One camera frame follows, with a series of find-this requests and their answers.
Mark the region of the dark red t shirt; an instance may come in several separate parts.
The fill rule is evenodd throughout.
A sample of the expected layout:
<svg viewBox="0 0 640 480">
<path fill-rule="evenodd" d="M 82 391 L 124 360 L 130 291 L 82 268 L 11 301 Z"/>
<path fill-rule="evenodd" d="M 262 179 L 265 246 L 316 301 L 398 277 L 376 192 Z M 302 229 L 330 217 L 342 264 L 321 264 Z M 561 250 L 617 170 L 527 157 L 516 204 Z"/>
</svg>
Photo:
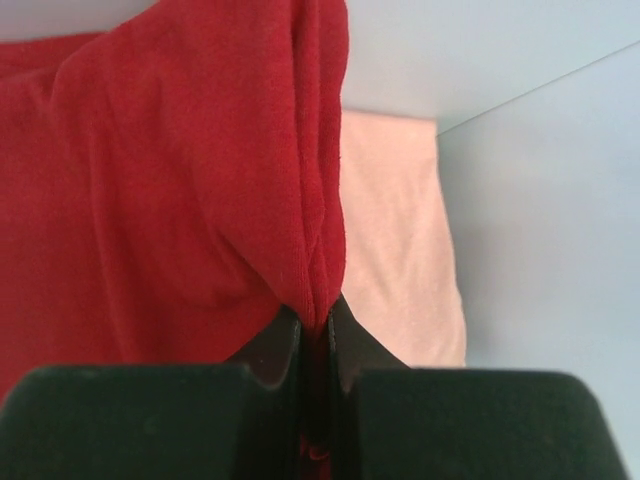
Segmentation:
<svg viewBox="0 0 640 480">
<path fill-rule="evenodd" d="M 345 270 L 342 1 L 158 1 L 1 45 L 1 390 L 51 364 L 204 364 L 303 327 L 300 473 L 330 475 Z"/>
</svg>

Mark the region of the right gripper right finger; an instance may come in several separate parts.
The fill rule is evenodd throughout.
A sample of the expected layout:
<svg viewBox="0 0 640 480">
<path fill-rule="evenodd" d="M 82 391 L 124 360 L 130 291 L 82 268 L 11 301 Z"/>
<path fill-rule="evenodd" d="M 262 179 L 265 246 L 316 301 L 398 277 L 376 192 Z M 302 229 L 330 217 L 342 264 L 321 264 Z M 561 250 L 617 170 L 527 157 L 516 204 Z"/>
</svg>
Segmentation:
<svg viewBox="0 0 640 480">
<path fill-rule="evenodd" d="M 600 404 L 559 372 L 411 368 L 355 319 L 328 320 L 335 479 L 619 479 Z"/>
</svg>

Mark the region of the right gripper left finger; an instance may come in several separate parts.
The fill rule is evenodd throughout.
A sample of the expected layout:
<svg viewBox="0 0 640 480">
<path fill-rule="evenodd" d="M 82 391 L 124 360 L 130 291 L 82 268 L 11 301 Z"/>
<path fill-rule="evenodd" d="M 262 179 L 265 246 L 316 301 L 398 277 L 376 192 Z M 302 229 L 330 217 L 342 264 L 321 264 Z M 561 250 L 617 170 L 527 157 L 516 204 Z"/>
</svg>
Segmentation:
<svg viewBox="0 0 640 480">
<path fill-rule="evenodd" d="M 294 479 L 300 347 L 285 308 L 220 364 L 35 369 L 1 410 L 1 475 Z"/>
</svg>

